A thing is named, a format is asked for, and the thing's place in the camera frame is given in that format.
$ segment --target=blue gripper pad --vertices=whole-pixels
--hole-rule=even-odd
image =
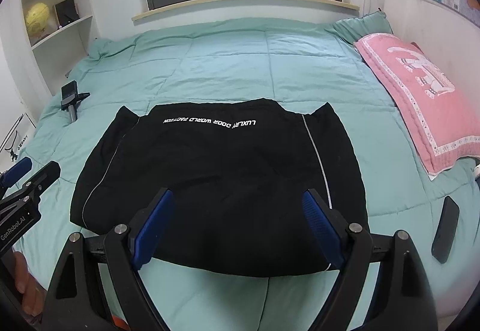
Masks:
[[[23,158],[17,162],[11,169],[3,173],[0,177],[0,186],[4,189],[8,189],[20,181],[25,174],[32,169],[32,161],[30,158]]]
[[[171,190],[167,190],[136,236],[131,259],[135,270],[140,270],[145,263],[152,259],[158,240],[172,216],[173,205],[173,193]]]
[[[302,207],[303,214],[320,246],[323,256],[338,269],[342,268],[345,263],[345,258],[342,254],[340,238],[316,203],[314,197],[308,191],[303,193]]]

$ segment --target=metal screw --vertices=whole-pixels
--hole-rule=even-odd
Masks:
[[[78,233],[78,232],[72,233],[70,235],[69,239],[70,239],[71,242],[75,243],[78,239],[80,239],[80,233]]]
[[[351,230],[351,232],[354,232],[354,233],[360,233],[362,231],[362,226],[360,224],[358,224],[357,222],[352,222],[350,225],[349,225],[349,230]]]
[[[406,233],[404,230],[399,230],[397,235],[402,240],[407,240],[409,238],[409,234]]]
[[[125,224],[119,224],[115,227],[115,233],[124,233],[127,230],[127,226]]]

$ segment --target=white piping stripe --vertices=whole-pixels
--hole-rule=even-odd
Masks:
[[[325,175],[325,170],[323,169],[322,161],[320,160],[320,155],[318,154],[317,146],[315,145],[314,139],[311,137],[310,129],[308,129],[307,122],[305,121],[305,116],[302,114],[301,117],[303,118],[303,123],[305,124],[305,128],[307,128],[308,136],[311,140],[315,153],[317,154],[318,162],[320,163],[320,168],[322,169],[323,180],[325,181],[325,188],[327,189],[328,206],[330,209],[332,209],[332,200],[330,198],[330,191],[328,190],[327,177]]]
[[[87,200],[85,201],[85,204],[83,205],[83,209],[82,209],[82,220],[83,220],[83,224],[84,224],[85,228],[87,228],[87,229],[88,229],[88,227],[87,227],[87,224],[86,224],[86,222],[85,222],[85,217],[83,216],[83,214],[85,213],[85,206],[87,206],[87,202],[88,202],[88,200],[90,199],[90,197],[92,196],[93,192],[96,190],[97,187],[100,186],[100,183],[102,183],[102,181],[103,181],[103,180],[105,179],[105,177],[107,176],[107,173],[108,173],[109,168],[110,168],[110,164],[112,164],[113,158],[115,157],[115,155],[116,155],[116,153],[117,153],[117,151],[118,151],[118,148],[119,148],[119,146],[120,146],[120,143],[122,142],[122,140],[123,140],[123,138],[125,137],[125,135],[126,135],[126,133],[122,136],[122,138],[121,138],[120,141],[118,142],[117,148],[115,149],[115,152],[113,153],[112,159],[110,159],[110,163],[109,163],[109,165],[107,166],[107,168],[106,168],[106,170],[105,170],[105,174],[103,174],[103,178],[100,180],[100,182],[99,182],[99,183],[93,188],[93,190],[90,192],[90,194],[89,194],[88,197],[87,197]]]

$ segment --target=pillowcase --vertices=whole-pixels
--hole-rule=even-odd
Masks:
[[[348,18],[337,21],[326,31],[339,36],[351,45],[372,33],[393,33],[383,11],[376,11],[363,18]]]
[[[397,104],[430,176],[458,158],[480,157],[480,121],[417,47],[385,33],[368,35],[355,47]]]

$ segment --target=windowsill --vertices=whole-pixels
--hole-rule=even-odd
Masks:
[[[135,21],[141,20],[142,18],[150,17],[151,15],[159,14],[159,13],[162,13],[164,11],[179,9],[179,8],[182,8],[182,7],[201,4],[201,3],[216,2],[216,1],[229,1],[229,0],[192,0],[192,1],[176,3],[176,4],[173,4],[173,5],[160,7],[158,9],[150,10],[150,11],[147,11],[145,13],[135,15],[134,17],[132,17],[131,20],[135,22]],[[351,4],[351,3],[339,2],[339,1],[332,1],[332,0],[296,0],[296,1],[324,3],[324,4],[339,6],[339,7],[343,7],[343,8],[351,9],[351,10],[357,10],[357,11],[360,10],[360,7],[357,6],[357,5],[354,5],[354,4]]]

